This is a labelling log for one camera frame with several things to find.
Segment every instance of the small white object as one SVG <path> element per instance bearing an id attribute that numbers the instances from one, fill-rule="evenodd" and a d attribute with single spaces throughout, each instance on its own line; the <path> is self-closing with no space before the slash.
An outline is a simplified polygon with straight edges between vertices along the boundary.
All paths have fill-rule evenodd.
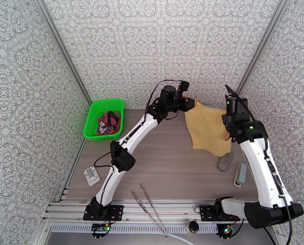
<path id="1" fill-rule="evenodd" d="M 246 182 L 247 164 L 238 162 L 233 185 L 240 188 Z"/>
<path id="2" fill-rule="evenodd" d="M 88 185 L 92 186 L 100 181 L 100 177 L 98 172 L 96 171 L 95 167 L 88 167 L 84 171 L 84 175 L 87 179 Z"/>

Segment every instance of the white patterned wall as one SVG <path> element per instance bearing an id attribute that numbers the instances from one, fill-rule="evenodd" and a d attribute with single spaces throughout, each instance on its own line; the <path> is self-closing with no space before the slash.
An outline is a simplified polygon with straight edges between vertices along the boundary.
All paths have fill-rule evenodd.
<path id="1" fill-rule="evenodd" d="M 0 0 L 0 244 L 32 244 L 88 104 L 33 0 Z"/>
<path id="2" fill-rule="evenodd" d="M 224 107 L 278 0 L 45 0 L 92 100 L 144 108 L 163 79 Z"/>
<path id="3" fill-rule="evenodd" d="M 304 209 L 304 0 L 291 0 L 242 90 L 265 125 L 281 177 Z M 293 221 L 304 245 L 304 215 Z"/>

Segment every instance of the white cable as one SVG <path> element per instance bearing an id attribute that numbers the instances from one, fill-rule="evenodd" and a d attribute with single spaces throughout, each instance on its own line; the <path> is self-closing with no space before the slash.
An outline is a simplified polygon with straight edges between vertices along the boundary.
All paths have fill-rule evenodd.
<path id="1" fill-rule="evenodd" d="M 181 238 L 180 236 L 175 236 L 175 235 L 173 235 L 173 234 L 168 234 L 168 236 L 171 236 L 171 237 L 173 237 L 173 238 L 176 238 L 176 239 L 178 239 L 178 240 L 181 240 L 181 241 L 183 241 L 183 242 L 185 242 L 185 243 L 187 243 L 187 244 L 189 244 L 189 245 L 194 245 L 194 244 L 191 243 L 190 241 L 187 241 L 186 239 L 183 239 L 183 238 Z"/>

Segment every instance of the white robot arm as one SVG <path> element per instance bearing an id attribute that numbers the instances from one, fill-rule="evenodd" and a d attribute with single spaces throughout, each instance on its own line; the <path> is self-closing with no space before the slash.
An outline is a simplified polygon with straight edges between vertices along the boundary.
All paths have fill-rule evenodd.
<path id="1" fill-rule="evenodd" d="M 226 115 L 222 116 L 230 137 L 240 144 L 255 181 L 258 201 L 249 203 L 232 197 L 215 200 L 215 210 L 247 219 L 253 228 L 284 223 L 304 213 L 300 204 L 293 203 L 274 163 L 268 135 L 263 124 L 254 119 L 247 99 L 241 99 L 226 85 Z"/>
<path id="2" fill-rule="evenodd" d="M 101 188 L 92 198 L 85 210 L 84 220 L 107 220 L 113 194 L 124 176 L 135 164 L 132 153 L 139 142 L 170 111 L 188 111 L 195 106 L 195 101 L 183 98 L 182 92 L 189 83 L 181 81 L 178 91 L 172 86 L 165 86 L 160 97 L 145 111 L 137 125 L 118 142 L 110 144 L 112 167 Z M 281 180 L 274 163 L 268 135 L 263 124 L 256 121 L 247 107 L 247 99 L 239 96 L 228 86 L 226 95 L 227 111 L 222 116 L 223 123 L 230 134 L 241 146 L 249 164 L 258 191 L 258 201 L 249 203 L 233 197 L 221 197 L 215 201 L 216 214 L 234 215 L 247 219 L 253 228 L 267 227 L 290 221 L 303 214 L 300 204 L 293 203 Z"/>
<path id="3" fill-rule="evenodd" d="M 137 145 L 168 116 L 169 112 L 188 111 L 195 106 L 193 99 L 182 96 L 182 93 L 188 90 L 189 83 L 182 80 L 177 81 L 180 81 L 178 90 L 170 85 L 165 86 L 160 93 L 160 97 L 146 108 L 144 116 L 136 126 L 118 142 L 111 142 L 112 166 L 101 190 L 86 206 L 84 220 L 102 221 L 109 220 L 110 217 L 114 220 L 116 219 L 115 216 L 110 215 L 110 209 L 115 209 L 119 206 L 111 206 L 112 197 L 122 177 L 135 164 L 135 159 L 131 154 Z"/>

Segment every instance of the wooden surface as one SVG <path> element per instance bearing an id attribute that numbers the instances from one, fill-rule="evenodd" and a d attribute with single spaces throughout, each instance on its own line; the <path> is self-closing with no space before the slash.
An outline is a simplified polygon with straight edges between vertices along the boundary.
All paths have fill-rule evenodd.
<path id="1" fill-rule="evenodd" d="M 142 110 L 125 110 L 122 136 L 140 120 Z M 70 184 L 67 199 L 91 199 L 102 186 L 109 168 L 98 168 L 101 181 L 90 187 L 84 170 L 95 159 L 110 151 L 110 140 L 88 140 Z M 173 120 L 163 120 L 141 141 L 133 156 L 135 166 L 122 178 L 113 199 L 133 199 L 130 191 L 145 199 L 139 184 L 144 186 L 151 199 L 202 199 L 211 200 L 222 196 L 257 199 L 257 190 L 250 172 L 246 183 L 237 188 L 233 179 L 238 161 L 244 161 L 240 146 L 232 144 L 232 163 L 226 172 L 217 168 L 219 157 L 201 149 L 192 149 L 192 141 L 186 127 L 184 113 Z M 99 165 L 109 165 L 108 155 Z"/>

